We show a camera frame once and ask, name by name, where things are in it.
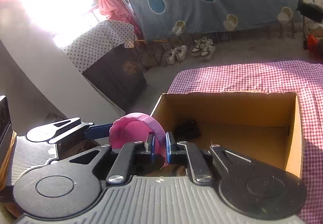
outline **ribbed surface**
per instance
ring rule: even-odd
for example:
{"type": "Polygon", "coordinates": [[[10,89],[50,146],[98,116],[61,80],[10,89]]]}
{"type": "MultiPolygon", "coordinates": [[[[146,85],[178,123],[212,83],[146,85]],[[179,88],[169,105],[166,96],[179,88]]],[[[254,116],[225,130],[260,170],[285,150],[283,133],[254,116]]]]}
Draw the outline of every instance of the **ribbed surface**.
{"type": "Polygon", "coordinates": [[[88,212],[63,221],[30,217],[19,224],[304,224],[296,216],[285,220],[255,220],[227,207],[210,187],[193,184],[188,177],[133,177],[111,187],[88,212]]]}
{"type": "Polygon", "coordinates": [[[55,144],[34,143],[25,136],[17,136],[9,164],[7,186],[14,185],[27,170],[46,166],[53,159],[58,159],[55,144]]]}

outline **pink lid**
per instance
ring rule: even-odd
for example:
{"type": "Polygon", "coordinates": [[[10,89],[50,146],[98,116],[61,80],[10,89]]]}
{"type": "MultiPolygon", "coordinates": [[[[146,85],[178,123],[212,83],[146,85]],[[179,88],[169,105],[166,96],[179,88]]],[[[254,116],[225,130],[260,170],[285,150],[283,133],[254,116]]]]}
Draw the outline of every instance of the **pink lid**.
{"type": "Polygon", "coordinates": [[[166,135],[162,126],[153,117],[144,113],[130,113],[114,121],[109,133],[112,148],[122,148],[127,142],[146,142],[149,132],[154,132],[155,154],[166,158],[166,135]]]}

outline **gray floor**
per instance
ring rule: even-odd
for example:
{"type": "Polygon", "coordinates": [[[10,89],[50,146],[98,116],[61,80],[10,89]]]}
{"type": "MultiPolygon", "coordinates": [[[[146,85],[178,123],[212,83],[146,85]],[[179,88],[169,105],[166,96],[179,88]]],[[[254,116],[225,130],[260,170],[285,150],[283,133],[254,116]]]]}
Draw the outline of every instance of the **gray floor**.
{"type": "Polygon", "coordinates": [[[183,62],[176,62],[174,65],[167,66],[165,59],[160,66],[149,69],[144,76],[147,86],[138,97],[138,100],[128,110],[131,112],[142,112],[150,114],[159,96],[167,93],[175,76],[183,70],[223,66],[243,63],[265,63],[286,60],[302,60],[316,63],[308,50],[303,49],[301,33],[296,33],[296,39],[285,37],[281,40],[278,34],[272,34],[272,39],[252,38],[246,41],[236,40],[216,44],[216,50],[208,62],[202,62],[200,58],[187,55],[183,62]]]}

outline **red and white checkered cloth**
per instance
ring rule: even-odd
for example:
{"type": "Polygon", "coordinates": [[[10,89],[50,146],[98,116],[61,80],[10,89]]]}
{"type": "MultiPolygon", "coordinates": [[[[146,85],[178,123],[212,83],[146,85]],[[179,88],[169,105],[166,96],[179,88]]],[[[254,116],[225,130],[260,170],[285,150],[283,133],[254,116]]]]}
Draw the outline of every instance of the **red and white checkered cloth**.
{"type": "Polygon", "coordinates": [[[307,201],[300,217],[323,223],[323,65],[302,61],[215,66],[180,72],[168,93],[296,92],[306,141],[303,180],[307,201]]]}

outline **shoe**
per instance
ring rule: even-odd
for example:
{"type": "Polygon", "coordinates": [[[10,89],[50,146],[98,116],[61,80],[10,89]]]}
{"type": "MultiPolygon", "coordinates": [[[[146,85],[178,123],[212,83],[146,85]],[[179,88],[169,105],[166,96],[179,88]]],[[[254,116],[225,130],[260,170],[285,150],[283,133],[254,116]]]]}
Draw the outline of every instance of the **shoe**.
{"type": "Polygon", "coordinates": [[[175,48],[176,49],[176,58],[179,62],[183,61],[187,55],[187,46],[182,45],[175,48]]]}
{"type": "Polygon", "coordinates": [[[193,57],[199,57],[203,51],[203,44],[207,42],[207,38],[204,36],[202,39],[195,40],[195,47],[193,48],[191,54],[193,57]]]}
{"type": "Polygon", "coordinates": [[[172,49],[170,52],[168,52],[166,56],[166,60],[169,65],[173,65],[175,63],[176,51],[177,49],[175,48],[175,49],[172,49]]]}
{"type": "Polygon", "coordinates": [[[204,44],[203,51],[201,52],[201,58],[203,59],[203,61],[210,60],[214,50],[215,46],[213,45],[213,41],[211,39],[208,39],[204,44]]]}

